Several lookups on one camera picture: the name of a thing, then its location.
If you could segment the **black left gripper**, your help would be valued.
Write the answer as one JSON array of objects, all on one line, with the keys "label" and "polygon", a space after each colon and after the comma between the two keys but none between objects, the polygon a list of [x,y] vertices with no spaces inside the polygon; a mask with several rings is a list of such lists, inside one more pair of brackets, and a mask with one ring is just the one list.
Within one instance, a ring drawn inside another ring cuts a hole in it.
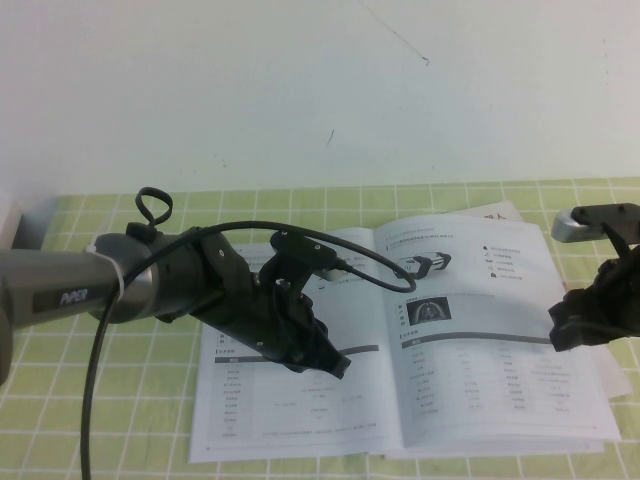
[{"label": "black left gripper", "polygon": [[247,289],[223,293],[192,316],[294,373],[311,368],[343,379],[351,361],[313,314],[303,293],[310,277],[254,276]]}]

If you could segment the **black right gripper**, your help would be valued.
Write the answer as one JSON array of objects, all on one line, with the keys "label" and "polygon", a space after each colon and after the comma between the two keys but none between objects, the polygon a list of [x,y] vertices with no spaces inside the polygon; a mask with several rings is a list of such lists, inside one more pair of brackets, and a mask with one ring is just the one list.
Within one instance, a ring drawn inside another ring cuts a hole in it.
[{"label": "black right gripper", "polygon": [[639,337],[639,250],[605,261],[592,287],[598,319],[594,334],[588,325],[592,322],[588,309],[591,287],[567,291],[562,300],[548,310],[555,324],[552,345],[556,352]]}]

